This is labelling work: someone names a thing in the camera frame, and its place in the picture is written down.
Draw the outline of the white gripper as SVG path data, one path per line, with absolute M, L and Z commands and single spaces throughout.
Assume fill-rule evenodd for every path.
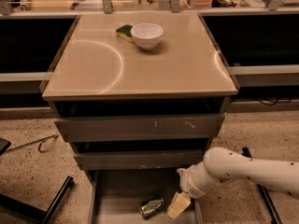
M 183 192 L 176 192 L 167 208 L 166 215 L 172 219 L 176 219 L 189 207 L 191 198 L 199 199 L 206 194 L 203 190 L 199 189 L 192 180 L 192 167 L 187 169 L 178 168 L 177 173 L 180 178 L 179 186 Z

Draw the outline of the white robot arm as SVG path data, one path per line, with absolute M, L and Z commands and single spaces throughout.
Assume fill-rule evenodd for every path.
M 274 191 L 299 198 L 299 163 L 246 157 L 224 147 L 209 149 L 201 162 L 178 168 L 181 193 L 176 192 L 166 215 L 176 219 L 210 189 L 237 179 L 247 179 Z

